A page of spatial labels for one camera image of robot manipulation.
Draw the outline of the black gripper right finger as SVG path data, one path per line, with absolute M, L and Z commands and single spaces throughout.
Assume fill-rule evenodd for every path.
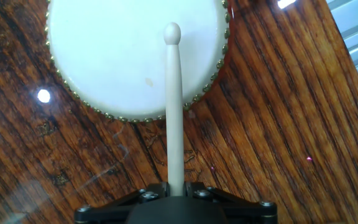
M 202 182 L 186 182 L 187 197 L 206 200 L 220 207 L 229 223 L 277 224 L 277 205 L 268 200 L 250 202 Z

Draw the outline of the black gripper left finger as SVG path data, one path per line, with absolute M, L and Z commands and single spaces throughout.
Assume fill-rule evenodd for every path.
M 74 212 L 74 223 L 103 224 L 125 223 L 138 206 L 169 196 L 169 184 L 150 184 L 101 207 L 83 205 Z

